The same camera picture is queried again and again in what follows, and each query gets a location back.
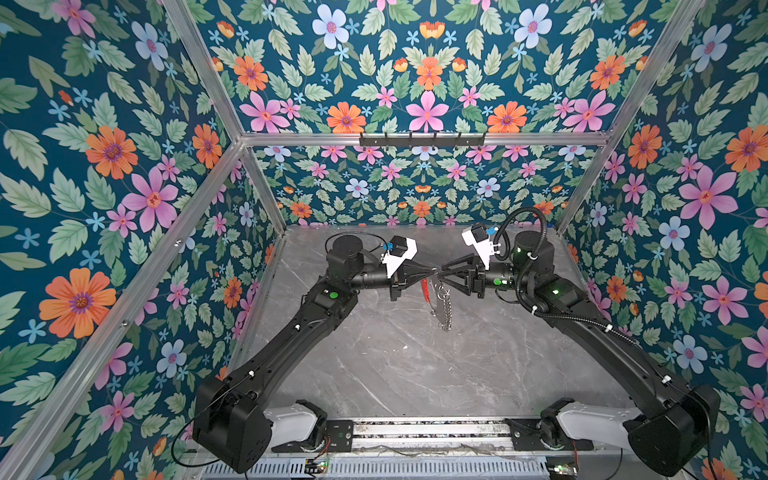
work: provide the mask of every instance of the wallpaper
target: wallpaper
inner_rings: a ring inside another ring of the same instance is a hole
[[[170,444],[194,416],[200,382],[227,374],[273,240],[237,167],[46,457],[42,478],[174,477]],[[177,454],[190,435],[191,427]]]
[[[251,131],[509,133],[606,129],[676,4],[222,0],[191,9]],[[649,98],[644,109],[655,105]]]
[[[570,226],[603,314],[720,394],[707,480],[768,473],[765,1],[697,16]]]
[[[0,6],[0,455],[227,146],[164,11],[137,5]],[[59,457],[57,478],[98,463]]]

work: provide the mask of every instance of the blue flower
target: blue flower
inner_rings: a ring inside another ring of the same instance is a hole
[[[746,468],[746,473],[748,473],[748,474],[750,474],[750,475],[752,475],[754,477],[757,477],[757,474],[762,471],[762,469],[760,467],[758,467],[757,465],[754,465],[752,463],[752,459],[751,458],[748,458],[747,460],[744,461],[744,467]]]
[[[53,108],[49,109],[48,113],[58,116],[59,121],[63,121],[65,118],[72,118],[72,116],[67,113],[67,110],[69,110],[67,105],[63,104],[61,107],[59,107],[55,101],[51,100],[51,106]]]
[[[86,218],[85,223],[93,225],[94,232],[98,232],[100,228],[104,228],[104,220],[106,220],[106,218],[100,216],[98,212],[94,212],[94,216]]]
[[[695,144],[693,140],[688,139],[688,143],[683,145],[683,151],[687,154],[692,154],[698,146],[699,144]]]
[[[748,8],[746,10],[746,12],[742,13],[741,15],[739,15],[739,20],[736,22],[736,25],[741,27],[741,26],[743,26],[746,23],[747,20],[752,18],[752,14],[750,13],[751,11],[752,11],[752,9]]]
[[[350,20],[349,23],[344,28],[349,30],[350,34],[357,33],[360,31],[360,23]]]
[[[656,31],[656,30],[655,30],[655,29],[653,29],[653,28],[652,28],[651,30],[648,30],[648,29],[646,29],[646,30],[643,32],[643,34],[640,36],[640,43],[641,43],[641,44],[643,44],[643,45],[645,45],[645,42],[646,42],[646,41],[649,41],[649,40],[651,40],[651,39],[654,37],[654,32],[655,32],[655,31]]]
[[[712,322],[710,321],[711,315],[709,313],[699,312],[699,318],[698,320],[701,322],[702,328],[708,325],[712,325]]]
[[[691,36],[690,36],[690,40],[688,41],[688,43],[690,43],[690,46],[693,48],[693,47],[695,47],[696,45],[700,44],[700,43],[701,43],[701,37],[702,37],[703,35],[704,35],[704,32],[703,32],[703,31],[700,31],[699,33],[696,33],[696,34],[694,34],[694,35],[691,35]]]
[[[341,60],[344,60],[345,58],[349,58],[349,48],[339,44],[339,47],[336,49],[336,51],[333,52],[333,54],[336,57],[340,57]]]
[[[157,40],[161,44],[165,45],[166,47],[170,45],[170,38],[168,37],[168,32],[165,30],[159,30],[157,32],[160,35],[160,38]]]
[[[664,356],[667,358],[668,362],[672,362],[677,356],[677,352],[672,350],[672,347],[670,346],[670,347],[667,347],[666,350],[664,350]]]
[[[120,389],[120,377],[112,376],[112,381],[107,384],[107,388],[110,392],[115,393]]]
[[[128,461],[123,464],[123,468],[127,468],[129,472],[132,472],[138,462],[139,452],[130,452],[128,453]]]
[[[527,55],[528,52],[523,48],[522,45],[519,47],[512,47],[512,58],[517,58],[520,60],[523,55]]]
[[[614,38],[621,40],[627,34],[627,26],[622,25],[621,28],[614,30]]]
[[[162,389],[163,385],[165,385],[165,382],[168,381],[168,377],[166,377],[164,374],[163,375],[158,375],[158,376],[154,377],[154,381],[156,382],[154,384],[154,389],[155,390]]]
[[[215,41],[216,45],[221,45],[221,42],[224,41],[224,39],[221,38],[221,35],[219,34],[218,30],[209,30],[208,34],[210,35],[208,39],[211,41]]]
[[[83,257],[85,257],[85,260],[82,260],[80,262],[80,266],[86,266],[88,265],[88,268],[93,270],[95,264],[101,263],[101,259],[98,257],[98,250],[94,250],[93,253],[83,250]]]
[[[659,153],[662,155],[666,155],[666,154],[669,154],[671,151],[672,151],[672,140],[662,141],[661,148],[659,149]]]
[[[165,149],[165,153],[172,154],[176,147],[170,142],[170,138],[167,138],[163,144],[163,148]]]
[[[739,409],[739,412],[733,416],[733,419],[739,422],[739,426],[742,428],[752,423],[752,419],[746,417],[744,409]]]
[[[240,37],[240,40],[246,41],[248,39],[248,33],[247,30],[243,30],[243,27],[237,27],[237,33],[235,35]]]
[[[87,107],[89,103],[93,101],[92,98],[88,97],[88,90],[79,90],[77,88],[72,88],[72,91],[75,95],[77,95],[74,98],[74,101],[78,102],[79,104],[83,104],[83,107]]]
[[[104,56],[103,53],[101,53],[101,49],[96,45],[96,42],[91,40],[90,43],[83,43],[83,49],[88,52],[88,58],[92,58],[95,61],[101,61],[101,57]]]
[[[39,233],[32,233],[32,230],[29,230],[29,227],[24,229],[24,235],[21,235],[20,233],[17,233],[14,237],[16,240],[23,241],[24,244],[22,245],[22,248],[24,250],[27,250],[29,248],[29,245],[31,244],[33,247],[37,247],[40,245],[35,239],[40,238]]]
[[[39,336],[45,336],[45,331],[43,330],[45,328],[45,322],[37,323],[35,319],[29,319],[28,325],[28,329],[23,329],[18,333],[19,336],[28,336],[28,342],[35,343],[35,339]]]
[[[514,34],[520,25],[518,25],[518,19],[513,18],[511,22],[505,22],[504,26],[506,27],[504,29],[505,33]]]
[[[685,66],[685,69],[680,73],[680,76],[683,78],[683,80],[687,78],[692,78],[694,76],[694,64],[689,63]]]
[[[128,23],[128,14],[123,12],[119,9],[119,7],[114,7],[114,13],[112,14],[114,17],[120,22],[120,23]]]
[[[446,31],[445,32],[445,38],[442,39],[443,43],[447,43],[450,47],[453,45],[453,42],[456,41],[456,30],[454,31]]]
[[[185,365],[179,369],[178,373],[176,374],[176,378],[179,380],[184,380],[187,378],[187,375],[189,375],[189,370],[187,370],[187,366]]]
[[[144,361],[139,360],[139,356],[136,355],[136,358],[128,362],[128,366],[131,367],[131,369],[128,370],[128,375],[133,375],[134,373],[137,373],[142,363],[144,363]]]
[[[411,46],[419,43],[420,42],[420,40],[419,40],[419,32],[418,31],[409,31],[408,32],[408,38],[406,38],[406,41],[411,42]]]
[[[175,79],[178,72],[176,71],[174,64],[164,61],[163,65],[165,65],[165,76]]]

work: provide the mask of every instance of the marble surface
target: marble surface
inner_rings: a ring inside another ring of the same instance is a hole
[[[464,245],[460,228],[365,228],[386,239],[394,234],[415,238],[414,260],[428,265],[474,251]],[[289,230],[247,347],[251,355],[293,317],[300,295],[325,271],[325,239],[338,231]],[[550,237],[556,270],[579,282],[564,245],[553,232]],[[592,405],[633,405],[584,350],[522,307],[492,293],[478,299],[453,291],[451,300],[453,325],[444,332],[418,285],[394,303],[388,290],[362,291],[352,314],[296,367],[270,404],[307,399],[331,417],[537,415],[563,396]]]

